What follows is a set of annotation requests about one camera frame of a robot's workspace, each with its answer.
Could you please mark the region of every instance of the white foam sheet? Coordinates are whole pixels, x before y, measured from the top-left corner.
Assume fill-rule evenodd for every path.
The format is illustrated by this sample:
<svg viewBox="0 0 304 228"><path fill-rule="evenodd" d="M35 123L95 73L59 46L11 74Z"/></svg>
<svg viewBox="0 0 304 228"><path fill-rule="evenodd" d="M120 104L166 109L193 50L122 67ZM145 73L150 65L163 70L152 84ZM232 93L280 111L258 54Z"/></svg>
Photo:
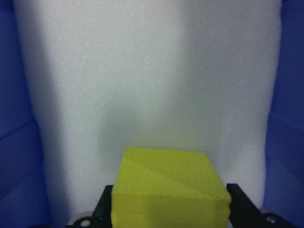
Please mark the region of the white foam sheet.
<svg viewBox="0 0 304 228"><path fill-rule="evenodd" d="M261 206L278 0L15 0L54 227L127 146L205 152Z"/></svg>

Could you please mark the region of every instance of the yellow foam block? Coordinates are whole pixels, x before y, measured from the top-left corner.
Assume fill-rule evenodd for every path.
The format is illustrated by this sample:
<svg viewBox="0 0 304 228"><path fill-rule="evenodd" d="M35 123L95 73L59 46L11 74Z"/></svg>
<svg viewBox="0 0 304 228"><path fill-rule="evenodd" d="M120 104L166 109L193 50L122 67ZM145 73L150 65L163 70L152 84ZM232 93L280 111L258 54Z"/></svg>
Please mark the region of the yellow foam block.
<svg viewBox="0 0 304 228"><path fill-rule="evenodd" d="M230 202L205 154L127 148L112 191L112 224L226 228Z"/></svg>

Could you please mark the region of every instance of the white foam backdrop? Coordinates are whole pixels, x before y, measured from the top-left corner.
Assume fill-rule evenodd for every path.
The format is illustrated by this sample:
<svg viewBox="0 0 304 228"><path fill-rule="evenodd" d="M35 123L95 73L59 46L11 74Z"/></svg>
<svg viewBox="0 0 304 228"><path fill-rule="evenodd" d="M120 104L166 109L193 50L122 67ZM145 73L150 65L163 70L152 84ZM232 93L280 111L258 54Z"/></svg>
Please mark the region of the white foam backdrop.
<svg viewBox="0 0 304 228"><path fill-rule="evenodd" d="M14 0L53 225L125 147L205 152L261 206L279 0Z"/></svg>

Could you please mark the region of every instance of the metal screw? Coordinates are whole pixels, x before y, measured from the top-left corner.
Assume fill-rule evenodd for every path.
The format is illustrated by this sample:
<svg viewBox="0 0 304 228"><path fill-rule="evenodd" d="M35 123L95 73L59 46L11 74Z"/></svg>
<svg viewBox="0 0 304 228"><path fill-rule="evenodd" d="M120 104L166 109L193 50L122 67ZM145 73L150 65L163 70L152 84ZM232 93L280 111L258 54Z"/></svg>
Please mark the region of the metal screw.
<svg viewBox="0 0 304 228"><path fill-rule="evenodd" d="M272 224L275 224L277 222L277 217L270 215L266 218L266 220Z"/></svg>
<svg viewBox="0 0 304 228"><path fill-rule="evenodd" d="M91 225L91 222L89 220L83 220L81 223L80 223L80 226L81 227L88 227Z"/></svg>

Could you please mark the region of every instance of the blue panel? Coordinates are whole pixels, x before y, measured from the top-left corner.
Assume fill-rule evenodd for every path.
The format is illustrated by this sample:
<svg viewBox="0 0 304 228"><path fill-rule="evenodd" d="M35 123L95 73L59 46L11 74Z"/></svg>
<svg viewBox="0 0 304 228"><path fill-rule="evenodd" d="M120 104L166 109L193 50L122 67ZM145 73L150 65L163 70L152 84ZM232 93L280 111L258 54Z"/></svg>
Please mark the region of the blue panel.
<svg viewBox="0 0 304 228"><path fill-rule="evenodd" d="M266 155L304 182L304 130L276 114L268 119Z"/></svg>
<svg viewBox="0 0 304 228"><path fill-rule="evenodd" d="M11 0L0 0L0 228L50 224L42 148Z"/></svg>
<svg viewBox="0 0 304 228"><path fill-rule="evenodd" d="M0 201L1 228L51 224L41 166Z"/></svg>
<svg viewBox="0 0 304 228"><path fill-rule="evenodd" d="M0 1L0 137L33 120L10 1Z"/></svg>
<svg viewBox="0 0 304 228"><path fill-rule="evenodd" d="M283 1L281 19L263 206L304 227L304 1Z"/></svg>
<svg viewBox="0 0 304 228"><path fill-rule="evenodd" d="M0 141L0 199L43 161L36 122L26 124Z"/></svg>
<svg viewBox="0 0 304 228"><path fill-rule="evenodd" d="M294 225L304 227L304 183L275 159L266 157L264 208L279 212Z"/></svg>
<svg viewBox="0 0 304 228"><path fill-rule="evenodd" d="M304 1L282 7L282 39L272 112L304 128Z"/></svg>

